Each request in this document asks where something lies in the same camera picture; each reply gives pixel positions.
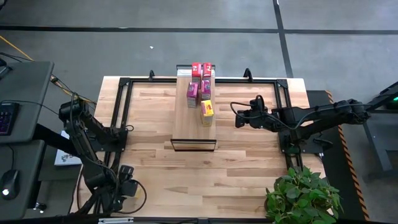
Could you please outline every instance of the gray floor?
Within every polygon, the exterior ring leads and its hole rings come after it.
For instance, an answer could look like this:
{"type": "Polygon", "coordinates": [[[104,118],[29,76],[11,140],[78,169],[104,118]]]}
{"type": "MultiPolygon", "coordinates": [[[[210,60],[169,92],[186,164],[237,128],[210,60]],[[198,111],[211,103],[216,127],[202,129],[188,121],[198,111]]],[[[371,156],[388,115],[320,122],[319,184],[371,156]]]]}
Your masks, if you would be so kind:
{"type": "MultiPolygon", "coordinates": [[[[398,29],[397,1],[279,0],[279,4],[286,29],[398,29]]],[[[0,11],[0,24],[277,28],[272,0],[11,0],[0,11]]],[[[246,67],[255,77],[286,77],[278,34],[0,31],[0,35],[35,60],[54,61],[54,74],[93,100],[105,75],[147,75],[151,69],[175,75],[176,64],[194,61],[216,64],[217,75],[224,77],[240,77],[246,67]]],[[[368,101],[397,81],[396,35],[286,35],[286,39],[294,77],[304,78],[309,90],[332,91],[335,100],[368,101]]],[[[18,54],[1,41],[0,51],[18,54]]],[[[50,86],[45,104],[56,110],[68,100],[50,86]]],[[[47,111],[40,121],[54,131],[62,128],[47,111]]],[[[363,128],[345,125],[344,132],[357,174],[378,169],[363,128]]],[[[397,179],[360,181],[371,219],[395,223],[397,179]]],[[[54,203],[66,200],[54,197],[54,203]]]]}

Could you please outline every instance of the computer mouse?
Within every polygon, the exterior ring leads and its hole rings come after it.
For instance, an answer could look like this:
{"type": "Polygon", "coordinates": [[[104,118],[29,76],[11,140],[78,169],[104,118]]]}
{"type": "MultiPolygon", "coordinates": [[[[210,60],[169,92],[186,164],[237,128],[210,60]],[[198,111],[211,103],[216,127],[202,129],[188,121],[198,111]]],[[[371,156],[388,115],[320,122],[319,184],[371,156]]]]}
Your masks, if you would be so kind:
{"type": "Polygon", "coordinates": [[[9,170],[0,179],[1,197],[4,200],[12,200],[19,193],[19,170],[9,170]]]}

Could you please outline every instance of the keyboard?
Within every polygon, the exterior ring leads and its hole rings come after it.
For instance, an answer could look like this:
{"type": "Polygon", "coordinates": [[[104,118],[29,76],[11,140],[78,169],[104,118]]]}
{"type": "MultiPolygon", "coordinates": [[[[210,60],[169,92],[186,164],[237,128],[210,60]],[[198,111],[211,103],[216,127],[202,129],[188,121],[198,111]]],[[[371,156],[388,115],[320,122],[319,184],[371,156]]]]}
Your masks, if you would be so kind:
{"type": "Polygon", "coordinates": [[[18,103],[2,103],[0,105],[0,136],[11,134],[18,109],[18,103]]]}

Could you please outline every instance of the potted plant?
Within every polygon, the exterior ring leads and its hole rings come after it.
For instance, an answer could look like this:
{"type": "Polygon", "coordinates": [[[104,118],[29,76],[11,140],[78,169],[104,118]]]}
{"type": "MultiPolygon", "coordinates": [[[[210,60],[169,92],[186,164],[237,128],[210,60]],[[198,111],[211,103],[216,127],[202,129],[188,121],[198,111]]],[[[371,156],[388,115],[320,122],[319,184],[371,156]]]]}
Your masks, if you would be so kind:
{"type": "Polygon", "coordinates": [[[289,168],[288,175],[275,181],[273,192],[266,189],[266,217],[288,224],[336,222],[341,208],[339,191],[319,176],[307,167],[303,171],[289,168]]]}

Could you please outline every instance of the yellow box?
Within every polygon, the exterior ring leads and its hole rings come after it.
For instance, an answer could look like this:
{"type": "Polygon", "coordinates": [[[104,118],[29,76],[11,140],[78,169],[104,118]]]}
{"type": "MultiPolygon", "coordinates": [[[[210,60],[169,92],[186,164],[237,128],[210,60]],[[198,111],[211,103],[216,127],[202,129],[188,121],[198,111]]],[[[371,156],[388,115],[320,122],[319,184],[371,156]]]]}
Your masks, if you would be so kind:
{"type": "Polygon", "coordinates": [[[209,127],[213,122],[213,116],[214,116],[211,100],[203,100],[200,104],[201,104],[201,123],[204,127],[209,127]]]}

